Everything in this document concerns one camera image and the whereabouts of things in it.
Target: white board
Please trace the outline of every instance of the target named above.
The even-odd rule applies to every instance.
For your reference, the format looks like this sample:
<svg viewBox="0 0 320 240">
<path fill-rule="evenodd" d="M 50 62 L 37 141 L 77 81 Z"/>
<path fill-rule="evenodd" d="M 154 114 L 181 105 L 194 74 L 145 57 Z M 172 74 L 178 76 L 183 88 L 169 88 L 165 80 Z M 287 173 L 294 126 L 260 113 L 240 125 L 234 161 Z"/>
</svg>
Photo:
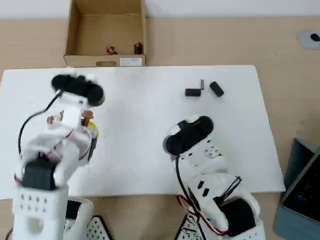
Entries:
<svg viewBox="0 0 320 240">
<path fill-rule="evenodd" d="M 77 68 L 94 73 L 105 102 L 94 108 L 100 137 L 88 166 L 69 181 L 70 194 L 111 196 L 174 194 L 177 179 L 162 147 L 172 126 L 196 114 L 211 117 L 212 136 L 231 173 L 242 176 L 251 192 L 285 190 L 278 155 L 254 66 L 172 66 Z M 65 69 L 6 70 L 0 87 L 0 199 L 13 195 L 17 138 L 25 119 L 47 106 L 55 95 L 51 79 Z M 184 96 L 185 88 L 205 90 L 199 98 Z M 225 94 L 209 88 L 217 81 Z M 22 147 L 46 127 L 48 114 L 26 126 Z"/>
</svg>

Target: wooden table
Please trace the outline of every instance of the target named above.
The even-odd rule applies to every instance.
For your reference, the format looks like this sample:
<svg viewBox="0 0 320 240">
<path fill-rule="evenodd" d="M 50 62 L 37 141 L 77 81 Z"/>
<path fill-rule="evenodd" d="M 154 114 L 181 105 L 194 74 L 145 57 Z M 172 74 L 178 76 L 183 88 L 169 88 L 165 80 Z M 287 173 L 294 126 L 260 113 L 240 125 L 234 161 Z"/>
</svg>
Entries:
<svg viewBox="0 0 320 240">
<path fill-rule="evenodd" d="M 65 20 L 1 20 L 0 71 L 64 67 L 66 24 Z M 320 144 L 320 50 L 298 45 L 296 34 L 301 29 L 320 32 L 320 17 L 148 19 L 147 65 L 255 65 L 285 173 L 293 137 Z M 273 233 L 280 195 L 255 196 L 267 240 L 280 239 Z M 184 214 L 173 196 L 91 200 L 95 213 L 103 215 L 114 238 L 121 240 L 172 240 Z M 12 225 L 11 205 L 11 200 L 0 201 L 5 216 L 0 238 Z"/>
</svg>

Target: black cable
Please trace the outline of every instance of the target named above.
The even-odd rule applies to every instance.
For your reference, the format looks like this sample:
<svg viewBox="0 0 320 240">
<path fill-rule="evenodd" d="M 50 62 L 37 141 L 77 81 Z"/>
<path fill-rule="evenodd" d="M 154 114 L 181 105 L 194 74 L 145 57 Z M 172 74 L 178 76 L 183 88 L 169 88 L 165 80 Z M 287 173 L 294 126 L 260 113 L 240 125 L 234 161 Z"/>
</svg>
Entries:
<svg viewBox="0 0 320 240">
<path fill-rule="evenodd" d="M 202 236 L 202 240 L 207 240 L 206 235 L 204 233 L 204 230 L 202 229 L 202 226 L 199 223 L 199 220 L 196 221 L 198 228 L 200 230 L 201 236 Z"/>
<path fill-rule="evenodd" d="M 239 176 L 235 177 L 235 180 L 230 184 L 230 186 L 227 188 L 227 190 L 219 197 L 220 200 L 223 202 L 227 199 L 227 197 L 230 196 L 230 194 L 233 193 L 233 191 L 239 186 L 241 183 L 242 178 Z"/>
<path fill-rule="evenodd" d="M 19 152 L 19 155 L 21 154 L 21 137 L 22 137 L 22 133 L 23 133 L 23 131 L 24 131 L 24 128 L 25 128 L 26 124 L 27 124 L 32 118 L 34 118 L 34 117 L 36 117 L 36 116 L 38 116 L 38 115 L 41 115 L 41 114 L 45 113 L 46 111 L 48 111 L 49 108 L 52 106 L 52 104 L 54 104 L 54 102 L 57 100 L 57 98 L 61 97 L 61 95 L 62 95 L 63 92 L 64 92 L 64 91 L 61 90 L 59 93 L 57 93 L 57 94 L 54 96 L 54 98 L 49 102 L 48 106 L 47 106 L 45 109 L 43 109 L 43 110 L 41 110 L 41 111 L 38 111 L 38 112 L 32 114 L 31 116 L 29 116 L 29 117 L 24 121 L 24 123 L 22 124 L 22 127 L 20 128 L 19 137 L 18 137 L 18 152 Z"/>
<path fill-rule="evenodd" d="M 197 213 L 198 210 L 196 209 L 196 206 L 192 202 L 189 194 L 187 193 L 187 190 L 186 190 L 186 188 L 184 186 L 184 183 L 182 182 L 182 179 L 181 179 L 180 170 L 179 170 L 179 156 L 178 155 L 175 156 L 175 173 L 176 173 L 176 177 L 178 178 L 178 182 L 180 184 L 180 187 L 182 188 L 183 194 L 185 195 L 186 199 L 189 201 L 189 204 L 192 207 L 193 212 Z M 204 233 L 204 230 L 202 229 L 202 227 L 200 225 L 200 216 L 199 216 L 199 214 L 197 214 L 197 216 L 196 216 L 196 224 L 198 225 L 198 228 L 200 230 L 202 239 L 203 240 L 207 240 L 206 235 Z"/>
</svg>

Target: box label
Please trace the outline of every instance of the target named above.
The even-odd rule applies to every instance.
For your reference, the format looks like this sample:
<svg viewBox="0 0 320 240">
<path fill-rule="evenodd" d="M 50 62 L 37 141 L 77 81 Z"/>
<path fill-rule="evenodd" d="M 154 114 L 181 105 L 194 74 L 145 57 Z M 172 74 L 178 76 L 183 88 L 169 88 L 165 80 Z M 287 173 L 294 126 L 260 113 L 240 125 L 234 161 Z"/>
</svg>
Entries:
<svg viewBox="0 0 320 240">
<path fill-rule="evenodd" d="M 120 66 L 122 67 L 141 67 L 142 58 L 120 58 Z"/>
</svg>

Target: gray device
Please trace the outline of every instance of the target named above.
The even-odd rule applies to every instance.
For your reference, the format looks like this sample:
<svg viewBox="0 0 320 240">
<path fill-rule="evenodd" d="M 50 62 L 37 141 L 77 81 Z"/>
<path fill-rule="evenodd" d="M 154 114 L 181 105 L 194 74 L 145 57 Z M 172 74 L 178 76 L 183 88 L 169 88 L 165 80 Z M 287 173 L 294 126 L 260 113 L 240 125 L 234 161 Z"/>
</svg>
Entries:
<svg viewBox="0 0 320 240">
<path fill-rule="evenodd" d="M 284 185 L 288 190 L 281 195 L 273 224 L 273 230 L 278 236 L 288 240 L 320 239 L 320 222 L 317 219 L 320 214 L 309 215 L 311 210 L 316 213 L 315 208 L 318 206 L 314 205 L 313 198 L 308 198 L 318 197 L 313 196 L 312 191 L 319 191 L 313 188 L 311 192 L 301 195 L 301 190 L 313 179 L 310 177 L 318 172 L 319 168 L 315 165 L 318 163 L 319 147 L 295 138 L 284 177 Z"/>
</svg>

